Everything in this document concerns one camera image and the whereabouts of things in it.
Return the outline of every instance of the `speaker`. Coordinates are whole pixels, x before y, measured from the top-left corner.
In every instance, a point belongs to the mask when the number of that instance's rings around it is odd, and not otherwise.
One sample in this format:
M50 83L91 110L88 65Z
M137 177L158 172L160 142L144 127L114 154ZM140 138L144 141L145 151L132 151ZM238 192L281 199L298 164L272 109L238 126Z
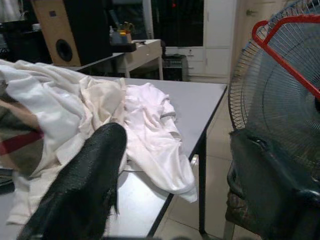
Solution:
M55 65L83 66L112 55L102 0L32 0Z

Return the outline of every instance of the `electric fan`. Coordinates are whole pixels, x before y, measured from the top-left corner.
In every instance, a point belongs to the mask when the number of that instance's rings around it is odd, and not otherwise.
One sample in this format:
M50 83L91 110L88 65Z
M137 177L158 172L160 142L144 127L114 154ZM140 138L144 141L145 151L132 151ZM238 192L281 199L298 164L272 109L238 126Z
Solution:
M320 178L320 1L299 0L258 22L228 93L235 130L281 143Z

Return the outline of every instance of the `white cloth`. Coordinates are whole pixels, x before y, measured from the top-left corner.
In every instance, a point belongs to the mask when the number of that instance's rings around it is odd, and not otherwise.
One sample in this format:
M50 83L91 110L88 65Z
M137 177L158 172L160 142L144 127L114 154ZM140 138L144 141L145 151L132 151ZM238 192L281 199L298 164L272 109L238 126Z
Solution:
M169 96L153 85L125 86L123 79L99 80L43 63L3 60L1 79L8 84L7 93L37 116L44 133L42 159L31 178L14 175L9 223L26 223L58 172L97 128L109 122L121 124L127 132L120 172L128 158L161 189L197 200L174 108Z
M110 121L123 124L125 82L97 81L52 65L0 60L7 93L38 118L43 131L42 158L31 178L15 175L9 223L24 224L41 197L85 140ZM121 167L126 165L124 156Z
M176 113L169 96L147 83L128 85L124 128L127 158L137 164L155 185L170 193L197 200L195 177L175 126Z

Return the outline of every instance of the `fan grill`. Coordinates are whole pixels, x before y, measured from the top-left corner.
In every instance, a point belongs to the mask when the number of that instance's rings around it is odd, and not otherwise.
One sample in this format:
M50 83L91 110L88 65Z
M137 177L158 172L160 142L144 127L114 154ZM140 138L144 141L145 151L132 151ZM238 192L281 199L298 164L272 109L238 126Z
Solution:
M318 0L298 1L273 16L257 35L265 39L284 17L318 13ZM268 45L320 88L320 24L284 24ZM320 179L320 112L315 97L253 40L239 57L228 100L235 129L273 138Z

